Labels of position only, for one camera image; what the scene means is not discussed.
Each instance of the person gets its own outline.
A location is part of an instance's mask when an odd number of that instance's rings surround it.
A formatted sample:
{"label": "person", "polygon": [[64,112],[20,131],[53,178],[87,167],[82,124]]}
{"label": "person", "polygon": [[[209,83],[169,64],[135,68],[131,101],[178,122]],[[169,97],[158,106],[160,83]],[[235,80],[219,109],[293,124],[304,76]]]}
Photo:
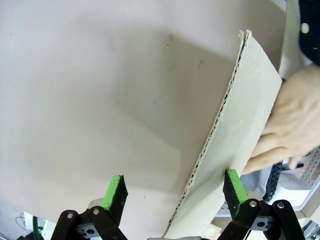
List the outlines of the person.
{"label": "person", "polygon": [[284,159],[294,169],[320,145],[320,0],[299,0],[299,47],[310,64],[282,84],[269,119],[242,174]]}

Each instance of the white cardboard piece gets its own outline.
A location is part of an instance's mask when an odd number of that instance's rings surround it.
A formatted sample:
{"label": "white cardboard piece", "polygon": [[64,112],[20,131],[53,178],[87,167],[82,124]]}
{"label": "white cardboard piece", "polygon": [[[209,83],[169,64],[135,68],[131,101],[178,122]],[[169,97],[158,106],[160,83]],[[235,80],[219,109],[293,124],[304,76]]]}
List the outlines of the white cardboard piece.
{"label": "white cardboard piece", "polygon": [[281,78],[250,31],[240,33],[240,51],[220,111],[166,238],[201,236],[224,202],[227,168],[241,173],[270,115]]}

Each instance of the dark sleeve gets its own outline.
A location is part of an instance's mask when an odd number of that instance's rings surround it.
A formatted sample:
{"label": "dark sleeve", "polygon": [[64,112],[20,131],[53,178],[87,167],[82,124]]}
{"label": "dark sleeve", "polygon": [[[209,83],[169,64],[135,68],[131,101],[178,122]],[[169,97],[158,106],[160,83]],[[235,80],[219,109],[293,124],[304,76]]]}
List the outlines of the dark sleeve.
{"label": "dark sleeve", "polygon": [[300,26],[305,27],[304,30],[300,29],[300,49],[307,58],[320,66],[320,0],[299,0],[299,8]]}

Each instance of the human hand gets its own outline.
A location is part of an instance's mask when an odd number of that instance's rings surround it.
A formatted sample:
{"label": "human hand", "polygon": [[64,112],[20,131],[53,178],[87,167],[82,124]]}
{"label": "human hand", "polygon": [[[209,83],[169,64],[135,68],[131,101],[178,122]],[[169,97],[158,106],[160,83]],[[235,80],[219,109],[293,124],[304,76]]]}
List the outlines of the human hand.
{"label": "human hand", "polygon": [[289,168],[320,144],[320,67],[311,64],[282,84],[271,115],[242,174],[284,159]]}

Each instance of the white button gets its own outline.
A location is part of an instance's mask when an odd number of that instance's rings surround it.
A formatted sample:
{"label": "white button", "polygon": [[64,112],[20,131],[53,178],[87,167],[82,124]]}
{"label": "white button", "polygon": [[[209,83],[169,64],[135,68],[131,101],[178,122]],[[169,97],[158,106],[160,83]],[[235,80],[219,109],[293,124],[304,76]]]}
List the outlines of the white button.
{"label": "white button", "polygon": [[301,32],[303,34],[307,34],[309,32],[310,28],[309,28],[309,24],[308,23],[302,23],[301,24]]}

